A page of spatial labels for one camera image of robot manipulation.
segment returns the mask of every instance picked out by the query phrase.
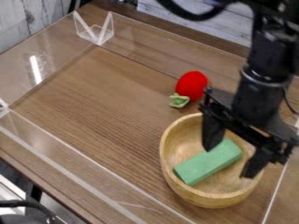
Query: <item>wooden table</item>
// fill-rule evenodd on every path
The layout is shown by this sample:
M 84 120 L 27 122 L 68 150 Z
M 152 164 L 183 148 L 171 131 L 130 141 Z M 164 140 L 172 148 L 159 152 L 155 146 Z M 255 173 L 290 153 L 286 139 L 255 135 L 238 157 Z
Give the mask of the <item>wooden table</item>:
M 80 10 L 92 24 L 96 24 L 99 18 L 107 14 L 99 7 L 107 10 L 110 4 L 106 1 L 95 1 Z M 56 72 L 41 87 L 13 104 L 12 109 L 191 221 L 222 224 L 259 223 L 264 218 L 276 187 L 282 171 L 279 165 L 271 164 L 267 167 L 263 181 L 247 201 L 227 209 L 210 210 L 192 206 L 176 196 L 166 184 L 159 163 L 159 142 L 164 129 L 179 117 L 198 112 L 198 103 L 180 110 L 168 107 L 168 95 L 174 93 L 176 78 L 183 71 L 200 69 L 208 75 L 212 86 L 234 91 L 239 81 L 238 67 L 244 63 L 242 56 L 247 49 L 187 28 L 176 29 L 178 25 L 166 24 L 162 20 L 131 10 L 124 10 L 124 13 L 166 30 L 175 30 L 188 38 L 195 37 L 196 34 L 195 39 L 202 40 L 207 45 L 196 45 L 198 48 L 194 49 L 190 41 L 178 38 L 178 46 L 182 47 L 180 55 L 175 49 L 170 49 L 168 54 L 159 51 L 159 48 L 166 47 L 167 44 L 155 47 L 155 44 L 150 43 L 152 48 L 136 44 L 131 53 L 127 53 L 126 43 L 116 45 L 114 42 L 107 46 L 110 50 L 92 46 Z M 67 29 L 68 26 L 63 23 L 70 22 L 68 18 L 64 18 L 56 27 L 62 25 Z M 148 35 L 147 33 L 143 36 L 142 32 L 136 34 L 139 38 L 148 38 L 150 42 L 155 42 L 159 35 L 156 36 L 155 33 L 152 36 Z M 62 54 L 76 48 L 74 43 L 66 42 L 55 32 L 52 38 L 64 43 L 60 46 Z M 123 54 L 127 57 L 111 52 L 114 47 L 123 47 Z M 15 51 L 13 49 L 4 55 L 4 60 L 15 56 L 17 53 Z M 196 51 L 199 58 L 190 59 L 188 51 Z M 162 66 L 162 70 L 144 66 L 136 60 Z M 298 87 L 299 82 L 295 80 L 290 98 L 296 107 Z M 283 115 L 287 119 L 292 117 L 286 108 L 283 108 Z M 111 217 L 118 216 L 115 213 L 104 212 L 108 211 L 107 205 L 71 176 L 66 175 L 66 172 L 44 163 L 4 134 L 0 134 L 0 139 L 5 142 L 5 147 L 0 149 L 1 159 L 87 222 L 107 223 Z M 66 160 L 67 163 L 71 158 L 62 156 L 60 153 L 64 152 L 47 142 L 41 144 L 44 145 L 40 146 L 45 148 L 52 147 L 51 156 L 62 163 Z M 70 171 L 76 170 L 83 176 L 86 175 L 88 184 L 103 185 L 100 179 L 92 178 L 92 173 L 84 173 L 75 159 L 72 162 L 68 164 Z M 288 197 L 282 203 L 291 208 L 295 199 Z M 292 209 L 287 216 L 290 215 L 298 217 L 298 211 Z M 271 223 L 283 223 L 284 220 L 284 216 L 279 214 L 271 219 Z

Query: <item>wooden bowl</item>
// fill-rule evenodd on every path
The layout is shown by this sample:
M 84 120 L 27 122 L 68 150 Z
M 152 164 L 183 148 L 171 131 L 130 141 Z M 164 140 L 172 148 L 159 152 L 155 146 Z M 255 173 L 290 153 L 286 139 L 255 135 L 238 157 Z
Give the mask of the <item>wooden bowl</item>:
M 254 147 L 230 131 L 226 137 L 243 150 L 242 159 L 198 185 L 188 186 L 174 175 L 174 167 L 203 151 L 202 113 L 176 120 L 163 133 L 160 162 L 164 178 L 179 196 L 200 207 L 223 208 L 236 205 L 251 194 L 263 175 L 260 172 L 254 179 L 239 178 L 244 163 L 252 156 Z

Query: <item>green sponge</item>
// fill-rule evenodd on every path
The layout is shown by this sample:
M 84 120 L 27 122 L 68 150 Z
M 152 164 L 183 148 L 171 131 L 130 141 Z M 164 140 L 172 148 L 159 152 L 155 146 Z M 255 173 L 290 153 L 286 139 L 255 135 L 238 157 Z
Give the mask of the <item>green sponge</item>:
M 184 184 L 195 186 L 208 176 L 236 162 L 242 158 L 242 154 L 236 144 L 230 139 L 224 139 L 210 152 L 204 150 L 178 164 L 172 168 L 174 174 Z

